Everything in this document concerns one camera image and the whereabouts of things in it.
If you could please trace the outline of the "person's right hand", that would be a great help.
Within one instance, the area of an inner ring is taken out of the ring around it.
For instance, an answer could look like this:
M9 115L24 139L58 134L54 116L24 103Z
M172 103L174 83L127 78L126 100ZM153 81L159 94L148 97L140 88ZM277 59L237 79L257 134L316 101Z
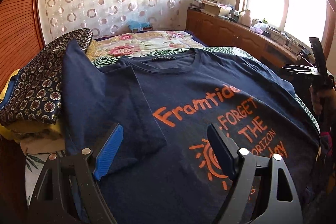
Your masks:
M311 85L309 88L311 102L313 106L313 111L316 115L322 114L324 111L326 114L328 112L334 111L335 109L335 90L327 89L316 91Z

